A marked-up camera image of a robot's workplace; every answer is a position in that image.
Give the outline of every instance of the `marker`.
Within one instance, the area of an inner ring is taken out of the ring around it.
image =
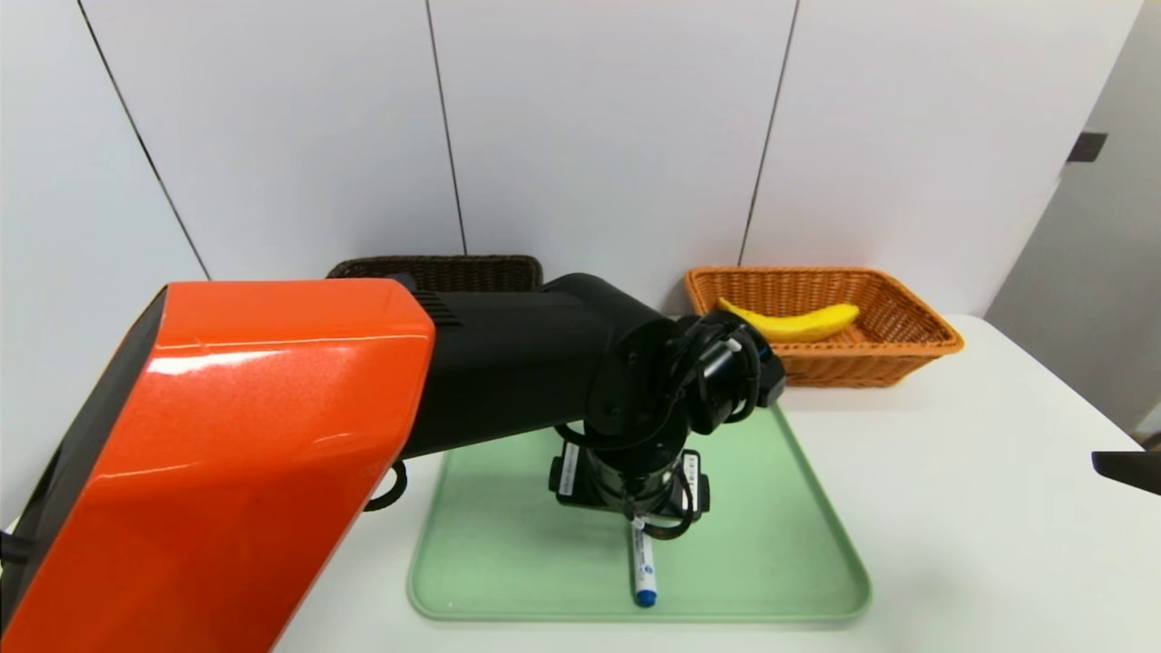
[[[657,603],[657,577],[652,568],[652,538],[644,533],[646,523],[637,517],[629,524],[633,533],[633,598],[642,608]]]

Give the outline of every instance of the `sticker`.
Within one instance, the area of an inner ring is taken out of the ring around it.
[[[572,483],[577,479],[577,458],[580,447],[572,443],[564,445],[564,465],[561,466],[561,487],[556,494],[561,496],[572,496]]]
[[[698,511],[698,498],[701,491],[698,487],[698,481],[701,478],[701,459],[694,453],[686,453],[685,459],[682,461],[682,471],[685,472],[685,480],[690,481],[690,494],[693,495],[693,511]],[[682,510],[685,511],[688,505],[688,501],[685,498],[685,493],[682,493]]]

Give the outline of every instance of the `banana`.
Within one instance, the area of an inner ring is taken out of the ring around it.
[[[745,320],[771,343],[821,340],[846,329],[859,316],[859,307],[849,303],[836,303],[793,317],[770,317],[745,310],[731,304],[724,297],[717,299],[717,308]]]

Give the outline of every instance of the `orange wicker basket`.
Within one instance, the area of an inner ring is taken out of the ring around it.
[[[893,386],[964,349],[960,335],[899,280],[865,267],[698,267],[685,287],[699,315],[717,297],[772,316],[858,306],[854,324],[830,338],[772,343],[793,386]]]

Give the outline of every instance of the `green tray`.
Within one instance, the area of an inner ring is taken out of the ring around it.
[[[777,409],[686,445],[712,508],[655,541],[657,604],[633,602],[625,517],[548,489],[551,431],[447,454],[408,594],[433,619],[835,622],[871,597],[866,569]]]

